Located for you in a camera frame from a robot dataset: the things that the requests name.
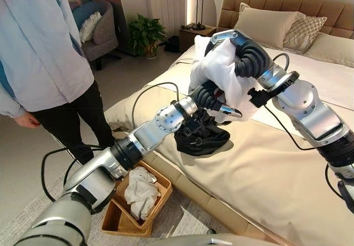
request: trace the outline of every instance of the curtain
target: curtain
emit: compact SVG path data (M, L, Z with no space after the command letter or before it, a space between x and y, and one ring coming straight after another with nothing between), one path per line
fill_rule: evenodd
M148 0L152 18L159 18L169 38L179 35L179 28L185 25L185 0Z

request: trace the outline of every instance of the person's hand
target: person's hand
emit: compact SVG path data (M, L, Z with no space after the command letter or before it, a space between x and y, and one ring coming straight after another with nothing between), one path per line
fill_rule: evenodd
M26 112L24 115L14 119L19 126L26 128L37 128L40 126L38 120L29 112Z

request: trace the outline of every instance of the small black box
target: small black box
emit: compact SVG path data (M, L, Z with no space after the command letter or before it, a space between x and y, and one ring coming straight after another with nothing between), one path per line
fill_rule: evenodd
M165 51L179 53L179 37L172 36L165 42Z

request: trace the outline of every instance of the armchair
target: armchair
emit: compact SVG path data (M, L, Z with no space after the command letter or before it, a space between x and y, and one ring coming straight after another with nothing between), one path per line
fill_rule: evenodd
M102 18L98 21L93 31L93 40L83 43L82 50L88 61L96 60L97 70L101 70L101 57L118 47L111 3L105 0L90 1L76 8L72 14L80 30L83 22L96 11L101 13Z

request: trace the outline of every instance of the black pants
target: black pants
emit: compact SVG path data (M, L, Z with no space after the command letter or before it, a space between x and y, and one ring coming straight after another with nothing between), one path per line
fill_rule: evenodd
M73 102L31 114L68 148L83 145L79 115L91 127L101 147L114 144L111 129L103 115L102 98L96 81ZM81 164L93 158L90 148L77 148L71 152Z

